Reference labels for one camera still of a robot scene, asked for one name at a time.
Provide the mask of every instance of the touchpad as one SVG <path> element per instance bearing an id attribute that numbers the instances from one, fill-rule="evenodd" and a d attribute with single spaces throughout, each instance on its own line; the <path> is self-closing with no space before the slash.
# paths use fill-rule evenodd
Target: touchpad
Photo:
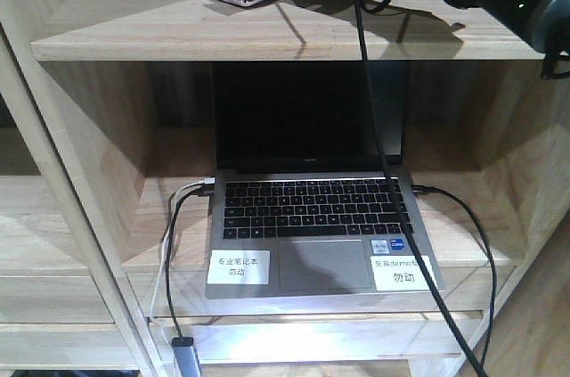
<path id="1" fill-rule="evenodd" d="M 360 240 L 280 242 L 281 288 L 286 291 L 351 292 L 371 280 Z"/>

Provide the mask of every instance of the silver laptop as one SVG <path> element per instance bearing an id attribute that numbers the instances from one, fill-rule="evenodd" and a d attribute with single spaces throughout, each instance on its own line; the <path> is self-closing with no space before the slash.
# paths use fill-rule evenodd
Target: silver laptop
<path id="1" fill-rule="evenodd" d="M 213 65 L 207 298 L 428 291 L 396 206 L 444 287 L 401 166 L 407 62 L 370 67 L 397 203 L 380 170 L 361 62 Z"/>

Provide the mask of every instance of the laptop screen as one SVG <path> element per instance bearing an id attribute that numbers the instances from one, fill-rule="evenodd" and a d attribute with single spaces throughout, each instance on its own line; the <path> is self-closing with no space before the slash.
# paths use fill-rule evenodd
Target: laptop screen
<path id="1" fill-rule="evenodd" d="M 388 162 L 400 163 L 406 62 L 374 63 L 372 79 Z M 361 62 L 217 62 L 213 82 L 219 168 L 379 169 Z"/>

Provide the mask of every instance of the sticker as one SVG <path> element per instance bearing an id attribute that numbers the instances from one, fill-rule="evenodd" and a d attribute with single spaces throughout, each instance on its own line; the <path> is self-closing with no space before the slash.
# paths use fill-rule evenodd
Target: sticker
<path id="1" fill-rule="evenodd" d="M 212 250 L 208 283 L 231 285 L 267 285 L 268 250 Z"/>
<path id="2" fill-rule="evenodd" d="M 387 255 L 390 253 L 387 240 L 381 239 L 379 241 L 370 241 L 370 243 L 372 244 L 372 252 L 374 255 Z"/>
<path id="3" fill-rule="evenodd" d="M 421 256 L 435 280 L 429 257 Z M 414 257 L 370 257 L 377 291 L 424 291 L 428 284 Z"/>
<path id="4" fill-rule="evenodd" d="M 392 250 L 405 250 L 403 239 L 390 239 L 390 246 Z"/>

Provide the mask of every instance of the usb connector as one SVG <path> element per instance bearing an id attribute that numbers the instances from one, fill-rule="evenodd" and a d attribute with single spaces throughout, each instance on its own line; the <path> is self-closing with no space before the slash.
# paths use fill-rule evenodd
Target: usb connector
<path id="1" fill-rule="evenodd" d="M 182 377 L 200 377 L 200 361 L 194 347 L 194 338 L 174 337 L 170 344 Z"/>

